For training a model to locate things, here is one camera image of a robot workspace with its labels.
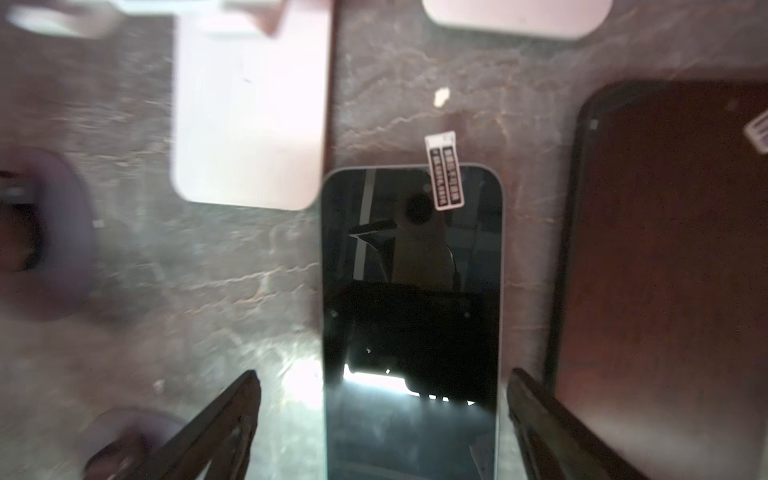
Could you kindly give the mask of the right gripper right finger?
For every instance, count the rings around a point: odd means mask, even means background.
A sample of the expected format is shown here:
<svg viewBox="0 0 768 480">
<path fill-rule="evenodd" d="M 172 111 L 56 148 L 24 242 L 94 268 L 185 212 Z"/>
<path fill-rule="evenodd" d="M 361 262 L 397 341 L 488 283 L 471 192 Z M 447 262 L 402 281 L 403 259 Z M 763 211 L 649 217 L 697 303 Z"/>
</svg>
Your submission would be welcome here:
<svg viewBox="0 0 768 480">
<path fill-rule="evenodd" d="M 507 401 L 529 479 L 645 477 L 521 368 L 509 376 Z"/>
</svg>

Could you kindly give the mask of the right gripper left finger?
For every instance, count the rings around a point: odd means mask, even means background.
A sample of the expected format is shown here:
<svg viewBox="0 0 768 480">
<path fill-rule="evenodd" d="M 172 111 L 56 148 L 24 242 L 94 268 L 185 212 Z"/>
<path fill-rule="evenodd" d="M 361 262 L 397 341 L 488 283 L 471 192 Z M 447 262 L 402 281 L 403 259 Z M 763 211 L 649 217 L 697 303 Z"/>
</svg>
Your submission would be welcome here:
<svg viewBox="0 0 768 480">
<path fill-rule="evenodd" d="M 259 378 L 247 370 L 162 448 L 119 477 L 245 479 L 260 405 Z"/>
</svg>

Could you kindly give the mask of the black phone with tag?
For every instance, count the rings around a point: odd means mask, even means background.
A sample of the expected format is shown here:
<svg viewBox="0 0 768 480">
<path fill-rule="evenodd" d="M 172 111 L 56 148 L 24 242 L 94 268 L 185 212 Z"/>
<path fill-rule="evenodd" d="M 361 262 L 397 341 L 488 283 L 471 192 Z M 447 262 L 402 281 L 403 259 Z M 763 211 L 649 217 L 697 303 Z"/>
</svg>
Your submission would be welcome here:
<svg viewBox="0 0 768 480">
<path fill-rule="evenodd" d="M 497 473 L 503 189 L 452 131 L 426 160 L 341 169 L 321 190 L 331 479 Z"/>
<path fill-rule="evenodd" d="M 544 380 L 650 479 L 767 475 L 763 80 L 626 81 L 580 109 Z"/>
</svg>

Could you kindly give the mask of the white phone stand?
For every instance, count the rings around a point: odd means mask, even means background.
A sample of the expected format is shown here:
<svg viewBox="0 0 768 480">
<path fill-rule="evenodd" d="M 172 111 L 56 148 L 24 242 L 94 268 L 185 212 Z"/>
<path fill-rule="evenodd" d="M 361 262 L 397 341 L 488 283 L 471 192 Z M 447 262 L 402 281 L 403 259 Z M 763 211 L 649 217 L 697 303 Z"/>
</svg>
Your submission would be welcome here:
<svg viewBox="0 0 768 480">
<path fill-rule="evenodd" d="M 574 41 L 608 17 L 612 0 L 423 0 L 434 23 L 455 29 Z"/>
</svg>

